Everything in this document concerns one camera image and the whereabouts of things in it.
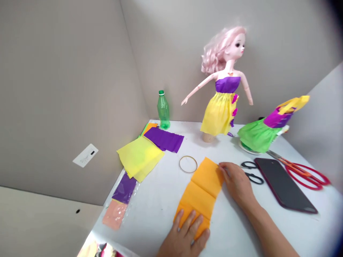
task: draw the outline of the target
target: electrical outlet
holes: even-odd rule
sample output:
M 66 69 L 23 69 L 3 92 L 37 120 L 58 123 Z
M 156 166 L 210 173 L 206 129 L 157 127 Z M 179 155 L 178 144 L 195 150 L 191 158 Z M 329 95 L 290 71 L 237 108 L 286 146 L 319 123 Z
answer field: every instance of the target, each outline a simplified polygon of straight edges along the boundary
M 90 144 L 73 160 L 73 163 L 83 168 L 98 151 L 99 150 L 93 144 Z

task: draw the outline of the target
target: pink hair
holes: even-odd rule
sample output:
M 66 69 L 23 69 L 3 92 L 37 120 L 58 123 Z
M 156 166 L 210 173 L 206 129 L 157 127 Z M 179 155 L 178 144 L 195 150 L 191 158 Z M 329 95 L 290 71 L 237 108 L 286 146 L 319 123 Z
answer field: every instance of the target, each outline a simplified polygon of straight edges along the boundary
M 201 71 L 203 73 L 215 73 L 225 68 L 224 52 L 231 45 L 233 40 L 239 34 L 246 34 L 246 29 L 243 27 L 235 27 L 228 30 L 224 28 L 220 33 L 215 35 L 211 41 L 204 47 L 203 63 Z

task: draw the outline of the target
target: purple paper top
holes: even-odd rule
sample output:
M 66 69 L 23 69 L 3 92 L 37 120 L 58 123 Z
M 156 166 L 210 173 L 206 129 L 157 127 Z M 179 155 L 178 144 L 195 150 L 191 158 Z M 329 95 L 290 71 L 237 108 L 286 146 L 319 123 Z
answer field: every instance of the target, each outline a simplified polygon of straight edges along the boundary
M 119 185 L 114 191 L 112 199 L 128 204 L 130 197 L 133 193 L 133 190 L 136 187 L 136 183 L 137 180 L 135 180 L 134 178 L 129 178 L 129 176 L 125 172 L 124 176 L 121 178 L 121 181 L 119 182 Z
M 234 93 L 240 82 L 240 77 L 225 77 L 215 82 L 215 90 L 218 93 Z
M 149 129 L 144 136 L 153 142 L 162 151 L 178 152 L 184 136 L 170 133 L 155 127 Z
M 280 108 L 281 107 L 276 108 L 271 114 L 269 114 L 269 116 L 264 119 L 263 123 L 273 129 L 284 127 L 287 124 L 287 122 L 291 119 L 294 112 L 280 115 Z

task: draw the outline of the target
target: black scissors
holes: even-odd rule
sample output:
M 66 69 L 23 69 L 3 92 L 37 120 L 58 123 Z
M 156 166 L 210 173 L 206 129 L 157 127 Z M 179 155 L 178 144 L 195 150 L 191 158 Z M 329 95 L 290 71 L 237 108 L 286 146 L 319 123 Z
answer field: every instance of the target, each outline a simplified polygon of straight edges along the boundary
M 241 168 L 247 168 L 249 170 L 251 169 L 256 169 L 257 168 L 257 165 L 256 163 L 254 162 L 249 162 L 249 161 L 246 161 L 246 162 L 243 162 L 241 165 L 240 165 Z M 247 173 L 245 172 L 245 174 L 248 176 L 249 180 L 255 184 L 258 184 L 258 185 L 262 185 L 264 183 L 264 180 L 252 173 Z

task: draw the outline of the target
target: purple bodice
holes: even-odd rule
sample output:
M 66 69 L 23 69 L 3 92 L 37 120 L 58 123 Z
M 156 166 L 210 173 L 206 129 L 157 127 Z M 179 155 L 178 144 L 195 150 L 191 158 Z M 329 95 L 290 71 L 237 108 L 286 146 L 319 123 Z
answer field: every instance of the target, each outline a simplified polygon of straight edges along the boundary
M 234 93 L 240 82 L 240 77 L 225 77 L 215 82 L 215 90 L 218 93 Z
M 263 123 L 273 129 L 284 127 L 287 122 L 291 119 L 294 112 L 285 113 L 283 115 L 278 114 L 281 107 L 276 108 L 267 118 L 264 119 Z

